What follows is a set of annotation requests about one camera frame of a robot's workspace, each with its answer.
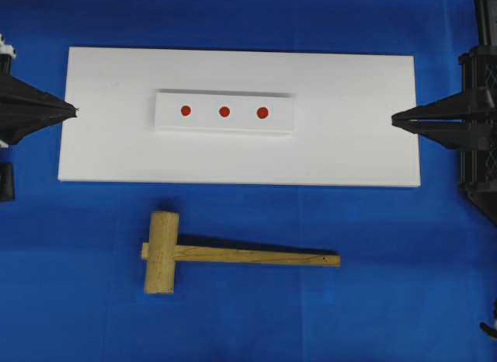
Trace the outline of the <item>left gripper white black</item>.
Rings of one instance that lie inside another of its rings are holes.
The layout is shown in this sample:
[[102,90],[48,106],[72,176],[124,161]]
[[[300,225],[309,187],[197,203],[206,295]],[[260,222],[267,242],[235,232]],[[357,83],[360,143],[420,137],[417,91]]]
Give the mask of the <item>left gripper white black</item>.
[[[64,120],[76,118],[77,109],[48,92],[26,84],[10,75],[12,60],[16,58],[16,50],[5,42],[1,35],[1,103],[14,106],[35,106],[63,110],[68,113],[50,116],[20,116],[1,118],[1,141],[18,144],[25,136]],[[15,199],[13,166],[10,162],[1,163],[1,201]]]

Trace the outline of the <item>black right arm base stand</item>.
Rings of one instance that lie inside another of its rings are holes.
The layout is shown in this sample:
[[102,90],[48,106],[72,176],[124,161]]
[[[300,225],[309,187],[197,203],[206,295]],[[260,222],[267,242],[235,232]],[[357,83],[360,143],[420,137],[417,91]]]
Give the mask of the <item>black right arm base stand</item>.
[[474,0],[478,39],[482,46],[496,45],[496,0]]

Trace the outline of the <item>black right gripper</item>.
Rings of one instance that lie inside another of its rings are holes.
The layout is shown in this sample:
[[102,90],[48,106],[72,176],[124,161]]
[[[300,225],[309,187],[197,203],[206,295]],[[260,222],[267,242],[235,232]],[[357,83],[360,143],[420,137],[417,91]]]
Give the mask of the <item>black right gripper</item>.
[[[462,92],[396,113],[392,125],[461,150],[461,189],[471,200],[496,196],[496,47],[460,57]],[[408,121],[456,120],[461,122]]]

